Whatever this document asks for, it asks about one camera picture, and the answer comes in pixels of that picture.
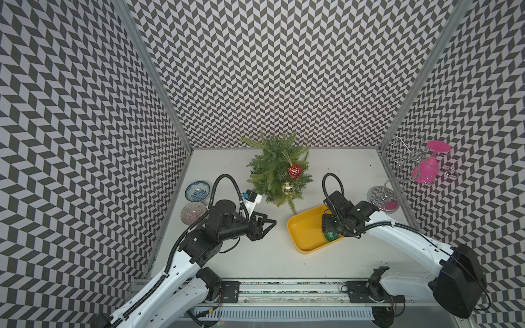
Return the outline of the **green glitter ball ornament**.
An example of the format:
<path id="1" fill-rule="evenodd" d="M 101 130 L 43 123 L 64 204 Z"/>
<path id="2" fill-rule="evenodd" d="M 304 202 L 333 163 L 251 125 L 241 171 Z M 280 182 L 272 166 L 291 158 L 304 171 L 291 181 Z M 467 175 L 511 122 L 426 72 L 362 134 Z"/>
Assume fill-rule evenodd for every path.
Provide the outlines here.
<path id="1" fill-rule="evenodd" d="M 324 237 L 329 243 L 331 243 L 332 241 L 339 239 L 340 235 L 335 232 L 325 232 Z"/>

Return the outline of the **gold shiny ball ornament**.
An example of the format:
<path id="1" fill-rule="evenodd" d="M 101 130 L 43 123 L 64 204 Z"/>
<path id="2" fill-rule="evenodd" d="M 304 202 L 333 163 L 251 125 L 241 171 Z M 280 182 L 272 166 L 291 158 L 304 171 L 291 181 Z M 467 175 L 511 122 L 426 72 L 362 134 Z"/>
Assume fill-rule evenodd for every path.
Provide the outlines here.
<path id="1" fill-rule="evenodd" d="M 293 184 L 290 183 L 289 181 L 286 181 L 285 183 L 283 183 L 283 185 L 282 185 L 282 192 L 285 195 L 292 194 L 292 192 L 294 192 Z"/>

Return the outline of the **red faceted ball ornament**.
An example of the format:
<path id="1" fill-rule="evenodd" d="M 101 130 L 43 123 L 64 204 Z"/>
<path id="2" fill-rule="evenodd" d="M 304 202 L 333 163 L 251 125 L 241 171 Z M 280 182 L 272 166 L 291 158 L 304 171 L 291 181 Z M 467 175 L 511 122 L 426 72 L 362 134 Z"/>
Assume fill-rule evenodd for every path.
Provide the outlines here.
<path id="1" fill-rule="evenodd" d="M 297 179 L 300 178 L 303 174 L 303 167 L 298 163 L 292 163 L 288 167 L 288 176 L 291 179 Z"/>

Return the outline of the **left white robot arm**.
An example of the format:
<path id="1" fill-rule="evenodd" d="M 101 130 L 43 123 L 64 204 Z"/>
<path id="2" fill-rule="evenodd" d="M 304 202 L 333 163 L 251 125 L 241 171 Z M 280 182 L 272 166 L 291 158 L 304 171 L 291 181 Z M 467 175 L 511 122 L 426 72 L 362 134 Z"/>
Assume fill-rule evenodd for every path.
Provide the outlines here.
<path id="1" fill-rule="evenodd" d="M 276 224 L 244 204 L 220 200 L 177 240 L 164 270 L 112 314 L 94 317 L 90 326 L 169 327 L 198 304 L 218 298 L 221 278 L 206 264 L 224 241 L 242 236 L 258 241 Z"/>

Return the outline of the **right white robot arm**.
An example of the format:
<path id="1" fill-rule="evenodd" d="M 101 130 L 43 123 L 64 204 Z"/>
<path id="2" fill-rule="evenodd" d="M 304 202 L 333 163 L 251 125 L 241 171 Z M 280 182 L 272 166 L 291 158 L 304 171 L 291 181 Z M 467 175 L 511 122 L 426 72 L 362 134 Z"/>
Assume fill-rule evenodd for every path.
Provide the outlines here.
<path id="1" fill-rule="evenodd" d="M 349 238 L 374 236 L 425 268 L 421 277 L 381 270 L 378 283 L 389 295 L 435 300 L 452 315 L 469 318 L 488 293 L 483 268 L 469 246 L 431 239 L 367 201 L 352 204 L 339 191 L 327 195 L 323 203 L 328 208 L 322 215 L 324 232 Z"/>

